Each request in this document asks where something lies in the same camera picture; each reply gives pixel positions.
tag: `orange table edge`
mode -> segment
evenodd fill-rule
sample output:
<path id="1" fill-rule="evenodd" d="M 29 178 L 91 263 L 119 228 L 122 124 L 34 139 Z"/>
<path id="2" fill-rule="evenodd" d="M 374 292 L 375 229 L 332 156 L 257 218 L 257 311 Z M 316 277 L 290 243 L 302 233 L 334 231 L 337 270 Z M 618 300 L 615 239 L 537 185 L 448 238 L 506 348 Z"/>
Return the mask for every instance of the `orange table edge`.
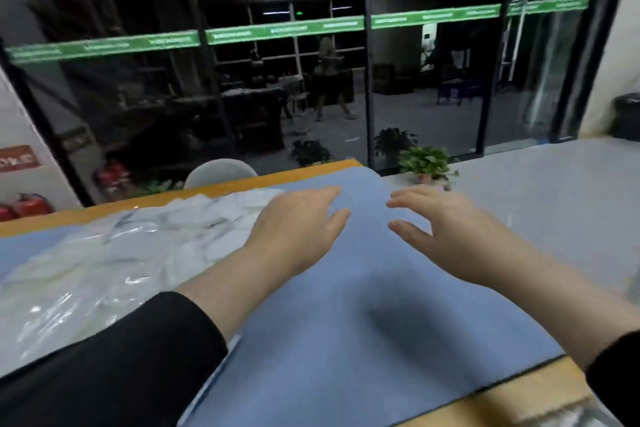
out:
<path id="1" fill-rule="evenodd" d="M 257 187 L 277 186 L 361 164 L 342 160 L 330 164 L 302 167 L 239 181 L 231 181 L 196 189 L 164 192 L 136 197 L 91 208 L 52 213 L 33 218 L 0 223 L 0 237 L 14 236 L 68 225 L 82 225 L 118 211 L 134 207 L 164 206 L 173 199 L 186 199 L 196 194 L 223 196 Z M 480 394 L 457 400 L 402 424 L 403 427 L 496 427 L 514 425 L 546 415 L 567 405 L 591 397 L 584 375 L 569 358 L 561 358 L 531 373 L 502 383 Z"/>

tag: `person's left hand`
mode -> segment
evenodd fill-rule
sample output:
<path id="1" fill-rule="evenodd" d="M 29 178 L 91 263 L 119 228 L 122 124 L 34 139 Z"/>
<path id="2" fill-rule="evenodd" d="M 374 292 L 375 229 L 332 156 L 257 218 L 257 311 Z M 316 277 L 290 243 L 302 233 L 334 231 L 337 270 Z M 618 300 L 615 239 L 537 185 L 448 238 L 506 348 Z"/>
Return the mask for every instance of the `person's left hand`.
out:
<path id="1" fill-rule="evenodd" d="M 262 210 L 244 248 L 268 257 L 288 277 L 320 260 L 345 227 L 351 211 L 341 209 L 328 217 L 329 205 L 340 187 L 308 189 L 281 194 Z"/>

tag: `glass panel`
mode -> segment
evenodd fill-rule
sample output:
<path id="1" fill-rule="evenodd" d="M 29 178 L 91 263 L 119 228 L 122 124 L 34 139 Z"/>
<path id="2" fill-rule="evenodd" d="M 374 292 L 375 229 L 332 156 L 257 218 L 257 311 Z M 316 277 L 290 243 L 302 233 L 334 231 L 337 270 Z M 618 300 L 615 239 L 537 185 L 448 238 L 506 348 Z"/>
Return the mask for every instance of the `glass panel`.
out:
<path id="1" fill-rule="evenodd" d="M 588 0 L 515 0 L 486 152 L 544 142 Z"/>
<path id="2" fill-rule="evenodd" d="M 329 158 L 367 163 L 362 0 L 198 1 L 210 28 L 237 29 L 212 48 L 222 79 L 234 82 L 223 98 L 241 158 L 259 174 Z M 229 7 L 244 7 L 245 20 L 228 21 L 221 14 Z M 335 58 L 326 66 L 323 39 Z"/>
<path id="3" fill-rule="evenodd" d="M 96 202 L 228 154 L 187 0 L 2 4 L 7 51 Z"/>
<path id="4" fill-rule="evenodd" d="M 398 151 L 412 141 L 453 156 L 476 151 L 501 2 L 372 0 L 376 168 L 397 166 Z M 389 128 L 408 135 L 387 139 L 380 132 Z"/>

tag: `pile of white packages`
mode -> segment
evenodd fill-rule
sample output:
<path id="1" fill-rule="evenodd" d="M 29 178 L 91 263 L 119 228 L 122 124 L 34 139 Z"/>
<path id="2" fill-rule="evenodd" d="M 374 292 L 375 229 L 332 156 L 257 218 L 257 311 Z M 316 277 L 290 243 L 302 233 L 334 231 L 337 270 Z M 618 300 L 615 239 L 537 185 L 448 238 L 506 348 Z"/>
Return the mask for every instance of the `pile of white packages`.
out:
<path id="1" fill-rule="evenodd" d="M 198 195 L 93 221 L 0 288 L 0 376 L 90 336 L 240 248 L 281 193 Z"/>

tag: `green tape strip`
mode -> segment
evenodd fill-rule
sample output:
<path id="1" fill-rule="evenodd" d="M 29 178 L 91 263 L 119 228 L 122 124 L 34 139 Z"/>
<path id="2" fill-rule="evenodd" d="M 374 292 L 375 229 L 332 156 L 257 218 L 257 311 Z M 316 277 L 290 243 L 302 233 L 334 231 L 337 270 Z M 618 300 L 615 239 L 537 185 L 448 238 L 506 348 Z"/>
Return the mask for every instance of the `green tape strip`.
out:
<path id="1" fill-rule="evenodd" d="M 535 0 L 528 2 L 526 14 L 542 14 L 565 10 L 584 10 L 589 0 Z M 522 2 L 510 4 L 508 15 L 522 13 Z M 473 7 L 453 7 L 451 9 L 417 10 L 379 14 L 371 17 L 373 29 L 422 25 L 431 22 L 456 22 L 499 17 L 500 4 L 475 5 Z M 329 34 L 364 30 L 363 16 L 348 16 L 332 19 L 313 19 L 309 21 L 283 22 L 251 26 L 225 27 L 209 29 L 209 44 L 231 42 L 260 41 L 278 39 L 295 35 Z M 199 45 L 196 30 L 167 32 L 164 34 L 145 34 L 105 39 L 87 39 L 85 41 L 53 42 L 50 44 L 30 44 L 7 48 L 7 52 L 16 64 L 59 61 L 76 58 L 107 56 L 112 54 L 139 53 L 144 51 L 195 48 Z"/>

